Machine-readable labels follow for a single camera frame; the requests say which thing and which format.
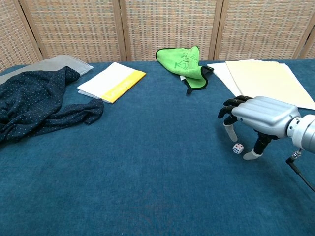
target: white die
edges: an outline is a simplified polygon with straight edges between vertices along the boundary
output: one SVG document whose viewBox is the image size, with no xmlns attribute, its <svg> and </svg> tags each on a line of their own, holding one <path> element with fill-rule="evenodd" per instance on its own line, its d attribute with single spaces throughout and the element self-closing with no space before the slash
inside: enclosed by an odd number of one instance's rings
<svg viewBox="0 0 315 236">
<path fill-rule="evenodd" d="M 233 152 L 236 154 L 240 154 L 244 150 L 244 146 L 242 144 L 235 144 L 233 146 Z"/>
</svg>

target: robotic hand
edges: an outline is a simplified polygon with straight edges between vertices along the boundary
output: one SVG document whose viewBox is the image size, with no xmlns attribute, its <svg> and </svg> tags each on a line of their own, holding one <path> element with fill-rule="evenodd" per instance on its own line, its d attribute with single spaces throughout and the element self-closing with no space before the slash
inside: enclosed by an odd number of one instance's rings
<svg viewBox="0 0 315 236">
<path fill-rule="evenodd" d="M 236 121 L 243 122 L 258 133 L 254 148 L 243 156 L 245 160 L 257 159 L 271 140 L 287 136 L 300 150 L 315 153 L 315 115 L 302 118 L 296 106 L 261 96 L 238 96 L 225 101 L 224 105 L 218 118 L 229 114 L 223 124 L 232 141 L 237 141 L 233 128 Z"/>
</svg>

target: white fingertip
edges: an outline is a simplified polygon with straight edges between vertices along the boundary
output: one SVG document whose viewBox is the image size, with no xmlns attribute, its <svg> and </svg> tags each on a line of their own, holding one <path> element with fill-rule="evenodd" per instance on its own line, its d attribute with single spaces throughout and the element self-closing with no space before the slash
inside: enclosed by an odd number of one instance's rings
<svg viewBox="0 0 315 236">
<path fill-rule="evenodd" d="M 254 149 L 251 151 L 251 152 L 248 152 L 246 153 L 244 156 L 243 156 L 243 159 L 244 160 L 247 160 L 247 161 L 250 161 L 250 160 L 255 160 L 257 159 L 258 157 L 262 156 L 262 154 L 256 154 L 254 152 Z"/>
<path fill-rule="evenodd" d="M 233 142 L 236 142 L 237 141 L 237 135 L 234 131 L 234 127 L 232 124 L 223 124 L 224 127 L 225 127 L 225 130 L 227 131 L 227 134 L 228 136 L 230 137 L 230 139 L 233 141 Z"/>
</svg>

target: green microfiber cloth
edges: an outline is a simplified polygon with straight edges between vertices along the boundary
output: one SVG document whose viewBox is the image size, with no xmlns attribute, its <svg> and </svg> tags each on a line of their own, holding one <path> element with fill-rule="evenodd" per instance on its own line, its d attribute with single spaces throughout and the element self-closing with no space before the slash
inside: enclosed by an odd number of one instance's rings
<svg viewBox="0 0 315 236">
<path fill-rule="evenodd" d="M 156 52 L 156 59 L 170 72 L 186 77 L 187 94 L 193 90 L 203 89 L 207 86 L 206 74 L 213 72 L 213 68 L 200 66 L 199 48 L 163 48 Z"/>
</svg>

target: white book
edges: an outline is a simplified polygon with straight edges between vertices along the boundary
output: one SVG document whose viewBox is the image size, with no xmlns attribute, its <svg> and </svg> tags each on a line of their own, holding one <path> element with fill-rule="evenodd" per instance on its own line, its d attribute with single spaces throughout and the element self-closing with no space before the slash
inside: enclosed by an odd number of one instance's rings
<svg viewBox="0 0 315 236">
<path fill-rule="evenodd" d="M 145 75 L 145 72 L 114 62 L 81 84 L 78 87 L 78 92 L 93 98 L 101 98 L 108 103 L 114 103 Z"/>
</svg>

